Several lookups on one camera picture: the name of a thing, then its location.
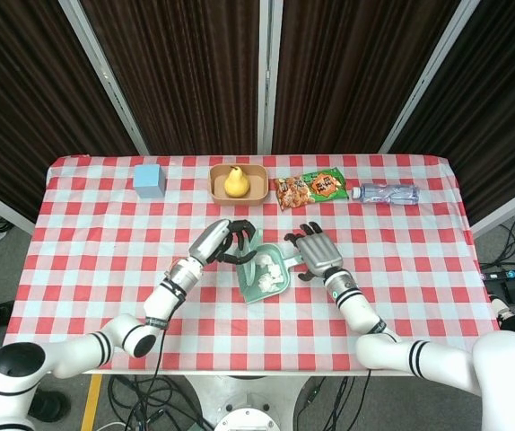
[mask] blue cube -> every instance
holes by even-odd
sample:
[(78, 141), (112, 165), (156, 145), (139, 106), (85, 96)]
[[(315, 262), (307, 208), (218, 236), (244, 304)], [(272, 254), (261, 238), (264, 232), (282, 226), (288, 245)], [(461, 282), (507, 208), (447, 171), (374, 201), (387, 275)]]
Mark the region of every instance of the blue cube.
[(134, 168), (134, 190), (142, 199), (163, 198), (164, 172), (157, 164), (138, 164)]

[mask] robot wrist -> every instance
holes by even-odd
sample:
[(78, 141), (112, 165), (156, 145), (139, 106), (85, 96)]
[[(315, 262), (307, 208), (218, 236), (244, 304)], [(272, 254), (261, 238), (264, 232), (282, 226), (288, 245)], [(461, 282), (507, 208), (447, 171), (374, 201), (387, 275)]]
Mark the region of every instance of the robot wrist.
[(188, 256), (178, 260), (166, 273), (164, 282), (170, 285), (170, 290), (185, 298), (202, 276), (202, 264), (196, 258)]
[(327, 292), (336, 302), (337, 308), (356, 295), (362, 295), (351, 273), (343, 268), (333, 267), (324, 274), (324, 284)]

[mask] robot finger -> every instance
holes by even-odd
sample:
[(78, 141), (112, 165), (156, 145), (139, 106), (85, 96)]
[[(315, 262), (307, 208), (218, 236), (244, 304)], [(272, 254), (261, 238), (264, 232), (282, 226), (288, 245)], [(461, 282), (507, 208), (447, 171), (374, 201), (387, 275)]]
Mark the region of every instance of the robot finger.
[(243, 242), (244, 242), (243, 233), (242, 232), (236, 232), (236, 236), (238, 237), (238, 249), (240, 251), (242, 251), (243, 250)]
[(248, 220), (236, 220), (234, 222), (231, 222), (228, 226), (228, 229), (230, 229), (230, 232), (245, 232), (248, 235), (248, 239), (250, 241), (256, 233), (256, 228)]
[(315, 222), (310, 222), (310, 226), (313, 228), (313, 231), (315, 233), (322, 233), (323, 230), (321, 230), (321, 227), (319, 227), (319, 224), (315, 223)]
[(207, 263), (212, 263), (214, 260), (220, 261), (223, 254), (231, 247), (232, 243), (233, 235), (230, 233), (228, 236), (225, 237), (223, 242), (215, 249), (212, 255), (209, 258), (207, 258)]
[(306, 272), (306, 273), (298, 274), (297, 277), (301, 281), (311, 281), (315, 277), (315, 274), (313, 274), (311, 271), (308, 270), (308, 272)]
[(305, 232), (306, 235), (313, 235), (313, 229), (308, 224), (300, 224), (300, 228)]
[(250, 260), (254, 259), (257, 251), (250, 251), (245, 256), (232, 256), (231, 254), (224, 253), (219, 258), (219, 262), (231, 263), (233, 265), (243, 265), (244, 263), (248, 263)]
[(284, 240), (291, 242), (293, 247), (297, 247), (297, 240), (300, 238), (303, 238), (301, 233), (298, 233), (297, 235), (295, 233), (287, 233), (284, 237)]

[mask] tablecloth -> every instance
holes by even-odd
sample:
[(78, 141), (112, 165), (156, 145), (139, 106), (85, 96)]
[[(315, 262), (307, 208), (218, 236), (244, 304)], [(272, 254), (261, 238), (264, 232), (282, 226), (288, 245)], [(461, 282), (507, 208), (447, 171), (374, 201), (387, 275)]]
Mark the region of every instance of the tablecloth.
[[(165, 197), (141, 200), (133, 167), (158, 163)], [(259, 163), (269, 174), (263, 206), (220, 207), (208, 192), (216, 163)], [(273, 178), (337, 167), (347, 189), (363, 182), (414, 183), (415, 206), (351, 199), (281, 211)], [(337, 244), (383, 320), (401, 337), (470, 349), (496, 323), (479, 276), (473, 237), (447, 160), (422, 155), (271, 155), (58, 159), (48, 170), (4, 343), (59, 341), (98, 330), (122, 312), (144, 317), (142, 302), (206, 226), (248, 219), (264, 242), (294, 249), (286, 233), (316, 221)], [(235, 269), (214, 263), (174, 315), (161, 368), (184, 373), (351, 372), (357, 335), (320, 279), (292, 271), (290, 287), (245, 304)], [(153, 370), (158, 344), (143, 358), (117, 349), (103, 370)]]

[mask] curtain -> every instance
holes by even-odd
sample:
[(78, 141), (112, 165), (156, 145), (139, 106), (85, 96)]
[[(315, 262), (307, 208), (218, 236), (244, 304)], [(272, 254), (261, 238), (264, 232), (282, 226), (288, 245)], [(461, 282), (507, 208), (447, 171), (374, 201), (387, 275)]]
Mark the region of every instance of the curtain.
[(152, 153), (256, 152), (258, 0), (83, 7)]
[(377, 152), (458, 3), (284, 0), (273, 152)]
[(471, 223), (515, 197), (515, 2), (481, 2), (390, 152), (447, 157)]
[(0, 200), (36, 220), (67, 154), (135, 154), (58, 2), (0, 2)]

